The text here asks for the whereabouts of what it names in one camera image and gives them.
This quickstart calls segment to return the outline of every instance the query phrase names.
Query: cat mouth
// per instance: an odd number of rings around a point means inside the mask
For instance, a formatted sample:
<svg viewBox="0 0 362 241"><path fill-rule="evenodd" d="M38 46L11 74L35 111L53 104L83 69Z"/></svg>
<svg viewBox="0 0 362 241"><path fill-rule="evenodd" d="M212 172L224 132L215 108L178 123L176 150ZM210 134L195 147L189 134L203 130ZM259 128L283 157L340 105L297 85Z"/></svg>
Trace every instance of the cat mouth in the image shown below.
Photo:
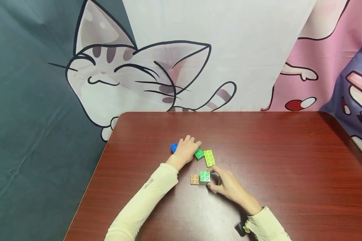
<svg viewBox="0 0 362 241"><path fill-rule="evenodd" d="M90 77L87 79L87 83L89 83L89 84L102 83L102 84L108 84L108 85L110 85L110 86L117 86L117 85L120 84L120 83L118 83L118 84L110 84L110 83L101 81L100 79L98 79L97 81L91 82L91 81L90 81L91 78L92 78L92 76L90 76Z"/></svg>

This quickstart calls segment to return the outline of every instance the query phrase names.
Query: printed backdrop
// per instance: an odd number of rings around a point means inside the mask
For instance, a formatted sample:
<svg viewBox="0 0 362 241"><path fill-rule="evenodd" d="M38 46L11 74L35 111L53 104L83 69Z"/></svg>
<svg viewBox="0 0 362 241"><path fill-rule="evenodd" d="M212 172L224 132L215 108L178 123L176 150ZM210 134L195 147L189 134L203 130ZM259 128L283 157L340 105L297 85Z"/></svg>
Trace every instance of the printed backdrop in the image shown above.
<svg viewBox="0 0 362 241"><path fill-rule="evenodd" d="M362 0L281 2L0 0L0 240L64 238L127 111L325 111L362 150Z"/></svg>

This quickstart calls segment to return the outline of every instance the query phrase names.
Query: cream sleeve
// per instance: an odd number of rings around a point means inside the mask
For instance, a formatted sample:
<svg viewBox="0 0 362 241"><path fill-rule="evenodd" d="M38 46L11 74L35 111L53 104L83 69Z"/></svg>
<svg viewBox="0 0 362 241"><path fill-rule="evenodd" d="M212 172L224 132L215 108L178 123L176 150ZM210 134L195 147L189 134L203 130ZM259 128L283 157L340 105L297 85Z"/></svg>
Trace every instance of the cream sleeve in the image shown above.
<svg viewBox="0 0 362 241"><path fill-rule="evenodd" d="M177 174L176 168L161 163L115 218L107 231L105 241L134 241L156 204L178 183Z"/></svg>
<svg viewBox="0 0 362 241"><path fill-rule="evenodd" d="M291 241L284 228L268 207L264 207L258 214L248 216L245 231L251 230L258 241Z"/></svg>

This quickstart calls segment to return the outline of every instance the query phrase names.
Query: green lego brick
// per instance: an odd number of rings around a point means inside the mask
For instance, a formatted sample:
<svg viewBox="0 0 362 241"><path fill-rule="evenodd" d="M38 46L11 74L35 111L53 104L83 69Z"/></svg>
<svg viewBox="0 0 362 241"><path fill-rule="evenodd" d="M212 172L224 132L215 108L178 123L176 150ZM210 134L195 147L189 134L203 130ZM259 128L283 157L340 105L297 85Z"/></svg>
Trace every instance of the green lego brick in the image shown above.
<svg viewBox="0 0 362 241"><path fill-rule="evenodd" d="M211 167L216 164L215 158L213 157L212 150L206 150L204 151L204 157L207 167Z"/></svg>
<svg viewBox="0 0 362 241"><path fill-rule="evenodd" d="M210 172L200 172L200 185L207 185L210 182Z"/></svg>
<svg viewBox="0 0 362 241"><path fill-rule="evenodd" d="M198 160L198 159L200 159L200 158L202 158L204 156L204 152L200 148L198 148L196 150L196 152L194 153L194 155L196 156L196 158Z"/></svg>

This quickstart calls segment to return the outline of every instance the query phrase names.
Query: wooden table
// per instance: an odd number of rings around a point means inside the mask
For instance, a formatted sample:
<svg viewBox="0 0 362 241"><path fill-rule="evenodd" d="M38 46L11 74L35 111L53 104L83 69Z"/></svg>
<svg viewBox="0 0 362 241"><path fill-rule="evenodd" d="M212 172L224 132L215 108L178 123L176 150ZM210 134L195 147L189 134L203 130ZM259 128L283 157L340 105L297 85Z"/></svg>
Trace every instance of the wooden table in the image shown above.
<svg viewBox="0 0 362 241"><path fill-rule="evenodd" d="M120 116L65 241L102 241L108 227L191 134L267 205L294 241L362 240L362 153L320 112L146 112ZM157 205L137 240L247 240L234 226L241 210L190 175L193 160Z"/></svg>

